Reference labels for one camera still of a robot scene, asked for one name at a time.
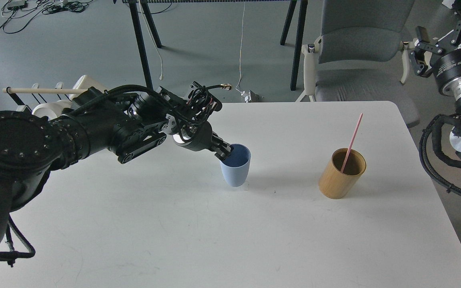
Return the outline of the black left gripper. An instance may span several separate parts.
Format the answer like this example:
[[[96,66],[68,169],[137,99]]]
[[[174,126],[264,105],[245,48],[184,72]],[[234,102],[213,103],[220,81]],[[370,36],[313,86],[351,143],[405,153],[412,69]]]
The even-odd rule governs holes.
[[[185,130],[174,134],[172,138],[175,144],[191,151],[209,150],[214,152],[216,158],[220,161],[227,159],[233,147],[228,143],[223,143],[223,140],[215,133],[209,122],[205,122],[194,133],[188,137]]]

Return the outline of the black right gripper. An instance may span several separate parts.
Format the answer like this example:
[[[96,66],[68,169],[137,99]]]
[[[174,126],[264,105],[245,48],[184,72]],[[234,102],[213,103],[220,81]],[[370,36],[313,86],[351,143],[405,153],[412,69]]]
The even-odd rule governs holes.
[[[416,27],[417,38],[414,48],[409,52],[409,61],[415,75],[428,78],[433,73],[438,92],[444,96],[454,96],[454,83],[461,79],[461,0],[449,2],[451,9],[458,16],[454,28],[445,35],[445,50],[452,51],[443,55],[443,48],[431,44],[426,28]],[[430,63],[427,55],[440,58]]]

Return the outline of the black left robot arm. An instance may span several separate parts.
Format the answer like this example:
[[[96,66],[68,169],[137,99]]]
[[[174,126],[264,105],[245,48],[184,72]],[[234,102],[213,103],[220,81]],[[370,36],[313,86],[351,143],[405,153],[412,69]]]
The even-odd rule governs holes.
[[[188,150],[209,150],[220,160],[232,155],[234,148],[208,122],[222,108],[210,93],[215,88],[194,82],[187,97],[179,97],[137,84],[104,91],[89,87],[73,99],[76,109],[61,109],[52,120],[29,111],[0,111],[0,261],[11,266],[34,257],[10,213],[39,195],[52,171],[103,149],[125,164],[168,135]]]

